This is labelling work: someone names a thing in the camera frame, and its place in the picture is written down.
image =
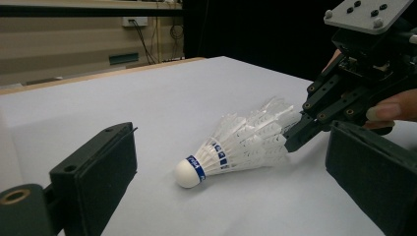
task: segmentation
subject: hand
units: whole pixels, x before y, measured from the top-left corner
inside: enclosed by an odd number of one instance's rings
[[[417,122],[417,88],[403,91],[380,101],[366,113],[368,129],[394,126],[394,120]]]

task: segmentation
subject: shuttlecock cork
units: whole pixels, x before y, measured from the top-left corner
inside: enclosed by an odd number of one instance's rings
[[[275,166],[288,153],[282,134],[300,118],[293,105],[277,97],[247,117],[223,116],[197,152],[177,164],[176,182],[193,188],[210,175]]]

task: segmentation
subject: wall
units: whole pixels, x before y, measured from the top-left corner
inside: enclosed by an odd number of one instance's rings
[[[183,38],[170,34],[174,22],[181,34],[182,19],[148,22],[141,31],[155,63],[183,57]],[[134,52],[138,62],[109,65],[109,56]],[[0,86],[148,63],[138,32],[122,18],[0,18]]]

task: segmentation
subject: white tabletop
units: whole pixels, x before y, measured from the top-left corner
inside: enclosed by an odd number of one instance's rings
[[[222,115],[246,116],[274,95],[299,110],[310,83],[218,57],[0,95],[0,170],[8,176],[0,191],[20,182],[46,187],[61,160],[102,129],[130,121],[138,127],[138,174],[103,235],[383,236],[326,172],[329,133],[277,167],[209,176],[193,189],[175,183],[175,165]],[[407,125],[387,137],[413,148],[404,134],[417,128]]]

